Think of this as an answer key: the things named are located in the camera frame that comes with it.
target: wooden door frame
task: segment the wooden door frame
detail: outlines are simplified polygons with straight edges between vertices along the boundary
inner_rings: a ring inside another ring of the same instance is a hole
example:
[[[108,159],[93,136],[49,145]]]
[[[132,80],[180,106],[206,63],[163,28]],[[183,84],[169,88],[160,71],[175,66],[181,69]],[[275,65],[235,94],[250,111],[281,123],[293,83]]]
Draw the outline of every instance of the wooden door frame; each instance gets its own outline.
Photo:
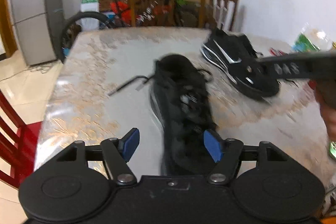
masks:
[[[6,57],[11,57],[17,50],[17,45],[14,38],[7,0],[0,0],[0,34],[6,51]]]

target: bicycle tire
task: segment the bicycle tire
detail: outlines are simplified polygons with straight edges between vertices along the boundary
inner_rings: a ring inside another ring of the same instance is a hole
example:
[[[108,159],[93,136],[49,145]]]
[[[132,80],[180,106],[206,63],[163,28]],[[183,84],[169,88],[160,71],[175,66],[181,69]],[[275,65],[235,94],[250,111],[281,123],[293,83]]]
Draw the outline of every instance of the bicycle tire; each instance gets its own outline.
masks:
[[[177,26],[198,28],[199,15],[195,8],[181,6],[175,10],[176,12],[174,13],[174,20]]]
[[[64,63],[66,56],[64,55],[63,52],[63,37],[65,32],[69,29],[69,27],[73,24],[75,24],[78,20],[83,19],[83,18],[94,18],[99,20],[100,22],[104,23],[109,29],[113,28],[113,23],[109,21],[109,18],[98,12],[78,12],[76,15],[70,17],[65,21],[64,27],[59,35],[58,43],[55,47],[56,50],[56,56],[58,59]]]

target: table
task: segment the table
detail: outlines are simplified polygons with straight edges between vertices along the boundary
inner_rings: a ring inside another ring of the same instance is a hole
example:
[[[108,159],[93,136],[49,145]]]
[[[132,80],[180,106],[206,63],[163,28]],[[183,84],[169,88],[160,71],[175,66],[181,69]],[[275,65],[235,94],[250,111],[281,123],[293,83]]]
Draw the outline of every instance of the table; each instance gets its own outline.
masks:
[[[313,172],[327,185],[336,164],[327,155],[327,135],[318,104],[307,81],[299,87],[281,82],[278,96],[257,102],[238,93],[226,76],[200,54],[208,30],[189,28],[122,28],[81,33],[57,80],[47,106],[38,141],[35,168],[74,140],[96,145],[121,138],[131,128],[140,130],[140,145],[129,162],[139,179],[159,175],[162,129],[152,115],[148,89],[139,83],[112,97],[107,93],[135,75],[150,75],[153,60],[175,52],[197,68],[210,70],[207,85],[213,117],[221,137],[237,138],[246,145],[270,141]],[[288,52],[284,42],[248,35],[256,51],[269,48]],[[243,162],[241,172],[255,166]],[[105,174],[102,162],[89,167]]]

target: blue gripper pad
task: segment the blue gripper pad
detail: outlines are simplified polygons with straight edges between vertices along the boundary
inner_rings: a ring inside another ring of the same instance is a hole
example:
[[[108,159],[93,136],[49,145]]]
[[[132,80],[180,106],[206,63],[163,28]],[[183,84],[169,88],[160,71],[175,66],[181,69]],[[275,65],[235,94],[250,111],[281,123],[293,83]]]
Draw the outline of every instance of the blue gripper pad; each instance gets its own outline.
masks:
[[[125,135],[124,141],[124,149],[122,151],[122,157],[125,162],[129,162],[131,157],[133,156],[135,150],[137,149],[140,142],[140,132],[137,128],[132,128],[130,132]]]
[[[219,142],[209,131],[204,131],[204,146],[208,150],[214,162],[219,162],[223,157],[221,142]]]

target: metal screw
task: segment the metal screw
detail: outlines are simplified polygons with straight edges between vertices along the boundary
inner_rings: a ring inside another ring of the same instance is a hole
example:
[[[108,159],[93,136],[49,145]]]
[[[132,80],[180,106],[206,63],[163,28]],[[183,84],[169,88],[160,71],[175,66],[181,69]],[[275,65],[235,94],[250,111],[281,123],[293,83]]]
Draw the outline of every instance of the metal screw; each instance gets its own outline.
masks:
[[[212,182],[223,182],[226,180],[226,175],[223,174],[212,174],[210,176],[210,180]]]
[[[122,183],[128,183],[131,182],[132,180],[134,180],[134,176],[131,174],[120,174],[118,176],[118,181]]]
[[[176,181],[169,181],[168,182],[168,186],[175,186],[175,185],[177,185]]]

